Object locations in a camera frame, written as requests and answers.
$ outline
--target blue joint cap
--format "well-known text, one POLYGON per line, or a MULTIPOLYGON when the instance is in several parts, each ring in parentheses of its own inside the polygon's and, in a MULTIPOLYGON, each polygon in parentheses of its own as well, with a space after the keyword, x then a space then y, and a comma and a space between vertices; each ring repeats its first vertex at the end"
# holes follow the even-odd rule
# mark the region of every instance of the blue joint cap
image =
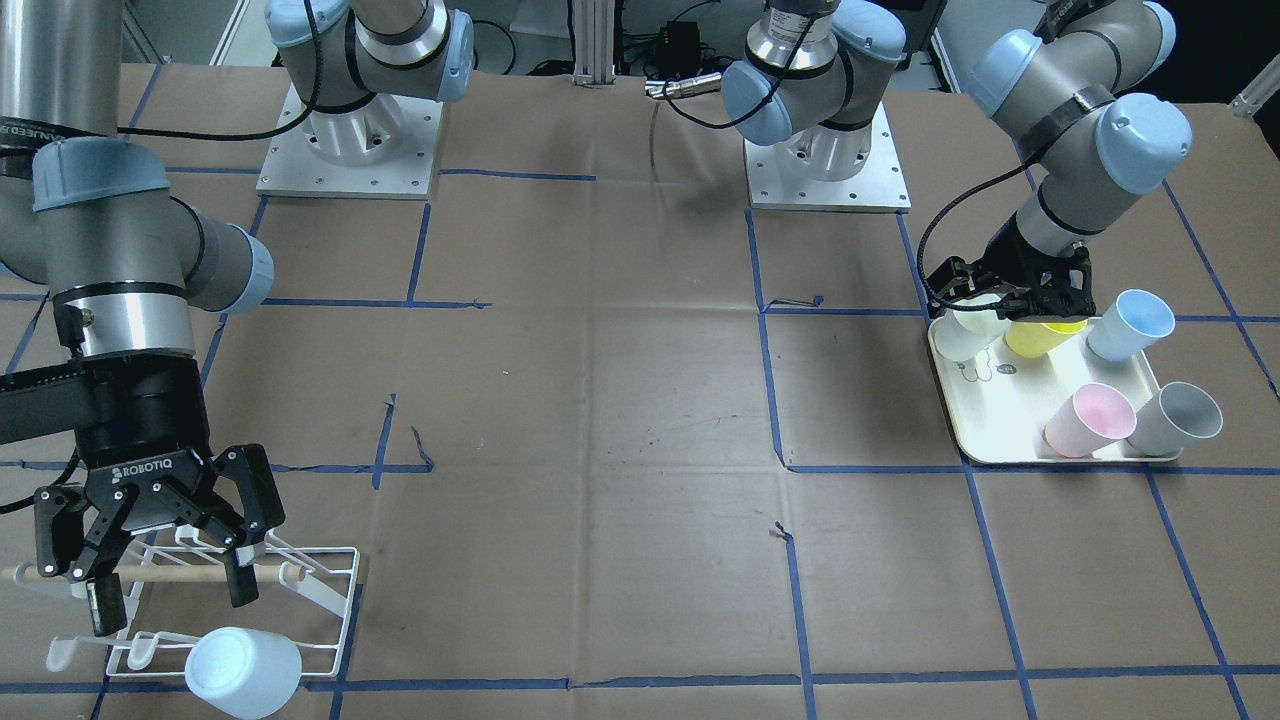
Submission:
POLYGON ((1133 195, 1160 187, 1192 149, 1192 126, 1181 110, 1144 92, 1108 105, 1094 136, 1102 167, 1133 195))
POLYGON ((845 0, 831 23, 836 37, 883 63, 901 63, 906 29, 897 15, 865 0, 845 0))
POLYGON ((46 145, 36 152, 31 176, 37 213, 169 188, 159 155, 114 137, 73 137, 46 145))
POLYGON ((471 26, 471 15, 453 10, 449 28, 449 44, 444 50, 444 74, 440 77, 440 92, 436 96, 440 102, 462 100, 467 94, 467 86, 471 85, 471 68, 475 63, 472 55, 475 29, 471 26))
POLYGON ((1174 42, 1178 40, 1178 23, 1174 22, 1174 17, 1169 14, 1169 10, 1157 3, 1143 3, 1156 17, 1160 18, 1160 51, 1156 53, 1156 61, 1151 64, 1151 69, 1138 82, 1142 82, 1151 73, 1156 72, 1156 68, 1165 64, 1169 59, 1169 54, 1174 51, 1174 42))
POLYGON ((965 92, 988 118, 1009 99, 1041 45, 1041 38, 1015 29, 993 42, 973 67, 965 92))
POLYGON ((271 252, 256 237, 244 232, 244 228, 239 225, 232 227, 241 231, 244 240, 248 241, 248 250, 252 256, 244 291, 241 292, 236 302, 223 309, 223 313, 236 315, 238 313, 248 313, 266 300, 266 295, 271 292, 271 283, 275 282, 275 261, 271 260, 271 252))
MULTIPOLYGON (((311 0, 316 29, 323 35, 343 18, 347 0, 311 0)), ((293 47, 311 40, 311 23, 302 0, 270 0, 266 4, 266 29, 276 47, 293 47)))
MULTIPOLYGON (((759 105, 773 87, 773 79, 745 60, 730 65, 721 77, 721 95, 730 119, 736 120, 759 105)), ((755 145, 774 145, 795 135, 791 114, 777 94, 759 113, 735 127, 755 145)))

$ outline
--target wooden dowel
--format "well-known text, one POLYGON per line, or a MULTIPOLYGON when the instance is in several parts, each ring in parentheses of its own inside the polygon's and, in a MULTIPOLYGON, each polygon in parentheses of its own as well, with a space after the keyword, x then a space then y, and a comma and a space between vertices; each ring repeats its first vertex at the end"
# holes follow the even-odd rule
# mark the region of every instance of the wooden dowel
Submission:
MULTIPOLYGON (((302 579, 301 565, 283 562, 284 579, 296 583, 302 579)), ((17 568, 0 570, 4 578, 13 578, 17 568)), ((115 569, 122 583, 225 583, 227 570, 221 565, 120 565, 115 569)), ((280 565, 253 565, 253 575, 260 583, 274 583, 279 578, 280 565)), ((61 580, 64 578, 41 578, 35 566, 28 566, 22 575, 23 582, 61 580)))

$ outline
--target light blue cup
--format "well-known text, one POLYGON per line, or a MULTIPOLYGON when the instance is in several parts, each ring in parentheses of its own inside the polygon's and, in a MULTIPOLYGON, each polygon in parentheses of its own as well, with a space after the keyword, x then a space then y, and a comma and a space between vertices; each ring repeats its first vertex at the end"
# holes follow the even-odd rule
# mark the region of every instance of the light blue cup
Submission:
POLYGON ((1146 290, 1126 290, 1093 324, 1085 342, 1094 355, 1119 363, 1174 332, 1174 311, 1146 290))

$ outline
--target white wire rack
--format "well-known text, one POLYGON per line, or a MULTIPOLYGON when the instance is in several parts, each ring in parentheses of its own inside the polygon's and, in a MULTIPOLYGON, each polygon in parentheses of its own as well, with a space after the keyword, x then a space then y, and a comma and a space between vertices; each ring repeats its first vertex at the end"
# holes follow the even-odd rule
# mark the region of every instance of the white wire rack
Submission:
MULTIPOLYGON (((82 644, 108 646, 106 674, 110 676, 131 678, 172 678, 180 676, 182 670, 154 670, 148 671, 157 652, 180 652, 184 655, 200 641, 200 635, 184 634, 172 630, 137 630, 133 632, 133 621, 137 616, 138 603, 142 600, 142 591, 148 582, 159 580, 133 580, 127 578, 131 570, 138 577, 154 577, 156 569, 177 570, 187 579, 196 579, 196 575, 216 575, 221 573, 221 548, 202 541, 198 532, 191 527, 180 527, 174 530, 170 546, 150 544, 141 539, 134 539, 125 551, 125 559, 119 565, 122 578, 128 592, 124 597, 124 606, 128 625, 114 637, 96 638, 91 635, 56 635, 49 643, 49 655, 45 666, 58 673, 65 670, 76 656, 76 651, 82 644)), ((303 671, 303 678, 333 678, 338 674, 343 651, 349 639, 352 605, 356 597, 356 578, 360 573, 360 551, 355 547, 294 547, 274 532, 269 532, 265 541, 264 557, 269 562, 255 566, 260 582, 274 580, 293 593, 323 607, 333 614, 340 624, 337 628, 337 638, 332 643, 302 643, 296 642, 298 648, 332 653, 332 661, 325 670, 303 671), (317 560, 324 557, 330 564, 317 560), (340 580, 340 591, 334 589, 329 583, 340 580)), ((38 575, 32 565, 19 565, 13 571, 13 580, 20 587, 40 592, 60 600, 81 597, 83 602, 83 584, 61 584, 36 579, 38 575)))

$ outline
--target yellow cup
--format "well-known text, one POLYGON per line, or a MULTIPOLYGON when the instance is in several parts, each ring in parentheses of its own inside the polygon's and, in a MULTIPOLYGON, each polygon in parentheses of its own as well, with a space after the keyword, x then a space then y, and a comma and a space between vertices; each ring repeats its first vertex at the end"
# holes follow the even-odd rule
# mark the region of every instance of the yellow cup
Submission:
POLYGON ((1005 343, 1023 357, 1039 357, 1071 340, 1088 324, 1078 323, 1014 323, 1005 333, 1005 343))

